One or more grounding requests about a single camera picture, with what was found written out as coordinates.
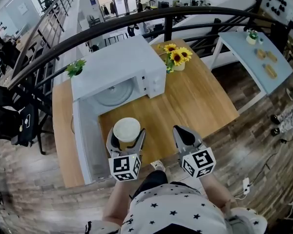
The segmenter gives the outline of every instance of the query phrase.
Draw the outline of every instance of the yellow flower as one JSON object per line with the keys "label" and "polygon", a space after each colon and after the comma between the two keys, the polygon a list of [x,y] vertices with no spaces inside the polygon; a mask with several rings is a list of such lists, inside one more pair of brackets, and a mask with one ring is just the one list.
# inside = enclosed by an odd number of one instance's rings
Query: yellow flower
{"label": "yellow flower", "polygon": [[187,48],[180,48],[179,51],[181,52],[185,61],[189,61],[191,59],[192,52],[190,52]]}
{"label": "yellow flower", "polygon": [[178,48],[176,48],[176,44],[168,44],[168,45],[165,45],[164,47],[164,50],[167,52],[167,53],[170,53],[171,51],[174,51]]}
{"label": "yellow flower", "polygon": [[180,66],[181,63],[185,62],[179,49],[171,52],[170,59],[174,61],[175,66]]}

